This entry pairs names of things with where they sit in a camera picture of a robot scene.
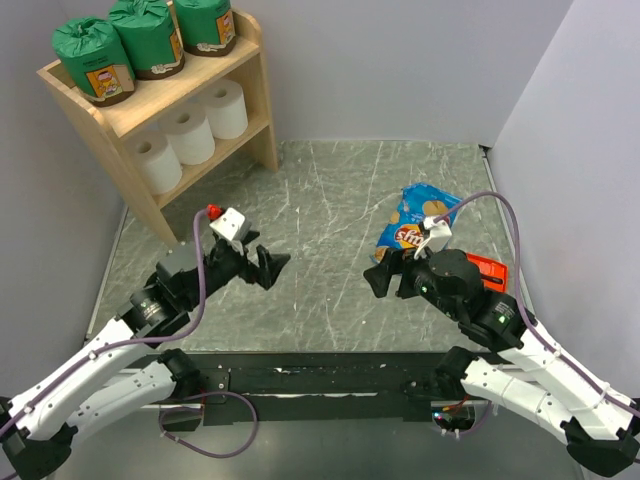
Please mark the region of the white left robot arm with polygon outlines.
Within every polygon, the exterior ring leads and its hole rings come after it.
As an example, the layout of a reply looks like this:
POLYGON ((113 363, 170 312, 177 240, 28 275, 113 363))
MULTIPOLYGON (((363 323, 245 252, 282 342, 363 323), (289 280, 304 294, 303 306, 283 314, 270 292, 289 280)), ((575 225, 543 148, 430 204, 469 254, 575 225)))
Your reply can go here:
POLYGON ((237 245, 216 235, 209 252, 197 241, 175 248, 72 358, 22 394, 2 398, 1 446, 16 477, 46 478, 81 440, 144 405, 190 400, 200 372, 180 349, 160 353, 127 379, 112 379, 178 331, 191 333, 207 298, 232 279, 271 288, 291 257, 257 246, 258 260, 250 261, 247 246, 258 235, 251 231, 237 245))

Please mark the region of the white roll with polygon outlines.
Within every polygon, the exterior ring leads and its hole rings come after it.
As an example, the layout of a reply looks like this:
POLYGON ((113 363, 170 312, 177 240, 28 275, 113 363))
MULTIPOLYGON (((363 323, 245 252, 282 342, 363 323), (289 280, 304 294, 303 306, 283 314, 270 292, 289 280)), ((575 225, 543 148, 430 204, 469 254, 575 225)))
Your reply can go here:
POLYGON ((198 95, 204 106, 211 132, 215 138, 231 140, 248 128, 248 115, 242 86, 229 79, 220 79, 198 95))
POLYGON ((165 194, 179 184, 181 164, 162 132, 138 132, 125 141, 125 146, 152 195, 165 194))
POLYGON ((215 152, 215 140, 204 108, 197 103, 182 103, 158 120, 179 162, 200 165, 215 152))

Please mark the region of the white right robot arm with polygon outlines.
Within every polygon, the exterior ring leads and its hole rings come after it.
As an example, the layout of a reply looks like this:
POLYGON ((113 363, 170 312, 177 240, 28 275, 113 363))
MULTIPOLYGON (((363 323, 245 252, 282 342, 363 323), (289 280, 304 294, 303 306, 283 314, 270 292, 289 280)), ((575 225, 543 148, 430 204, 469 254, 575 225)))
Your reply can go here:
POLYGON ((478 266, 461 250, 389 249, 363 273, 378 298, 393 276, 402 299, 421 297, 453 320, 470 340, 522 371, 492 365, 461 347, 436 368, 439 391, 456 399, 484 398, 520 415, 558 439, 581 466, 611 478, 639 461, 639 402, 610 389, 592 374, 579 374, 543 325, 514 297, 488 288, 478 266))

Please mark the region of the green roll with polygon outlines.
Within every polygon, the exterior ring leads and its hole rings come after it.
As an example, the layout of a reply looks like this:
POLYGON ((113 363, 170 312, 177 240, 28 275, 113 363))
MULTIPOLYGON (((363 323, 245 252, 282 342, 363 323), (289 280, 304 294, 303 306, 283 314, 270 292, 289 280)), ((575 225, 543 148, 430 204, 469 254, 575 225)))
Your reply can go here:
POLYGON ((184 49, 196 56, 226 56, 235 46, 236 32, 229 0, 175 0, 184 49))
POLYGON ((90 103, 111 106, 134 93, 133 69, 108 21, 93 16, 69 20, 53 32, 52 47, 90 103))
POLYGON ((139 80, 161 80, 180 72, 183 47, 166 1, 116 1, 108 20, 139 80))

